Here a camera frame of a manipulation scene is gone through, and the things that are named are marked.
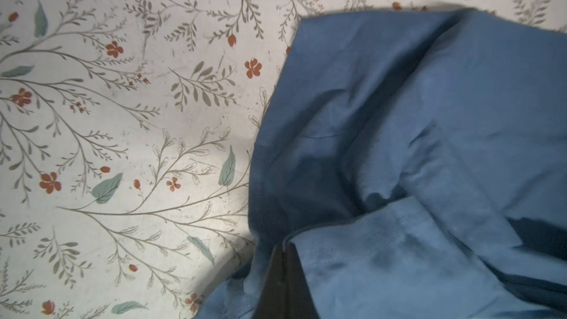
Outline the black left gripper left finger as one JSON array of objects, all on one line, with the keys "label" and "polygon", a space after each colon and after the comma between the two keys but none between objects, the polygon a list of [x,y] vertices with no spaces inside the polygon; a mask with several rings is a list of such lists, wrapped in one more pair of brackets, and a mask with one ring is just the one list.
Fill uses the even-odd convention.
[{"label": "black left gripper left finger", "polygon": [[285,318],[285,257],[280,245],[273,249],[261,296],[252,318]]}]

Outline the blue t shirt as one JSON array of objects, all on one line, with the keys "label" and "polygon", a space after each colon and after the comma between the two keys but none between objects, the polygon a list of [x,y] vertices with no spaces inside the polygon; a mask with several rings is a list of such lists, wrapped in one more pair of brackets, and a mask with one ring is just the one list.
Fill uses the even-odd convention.
[{"label": "blue t shirt", "polygon": [[304,19],[252,155],[252,259],[198,318],[566,316],[566,35],[463,9]]}]

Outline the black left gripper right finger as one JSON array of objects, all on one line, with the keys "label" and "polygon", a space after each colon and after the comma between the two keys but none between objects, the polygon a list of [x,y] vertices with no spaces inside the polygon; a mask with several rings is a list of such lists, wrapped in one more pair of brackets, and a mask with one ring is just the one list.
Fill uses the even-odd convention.
[{"label": "black left gripper right finger", "polygon": [[284,317],[319,319],[296,246],[287,245],[283,254]]}]

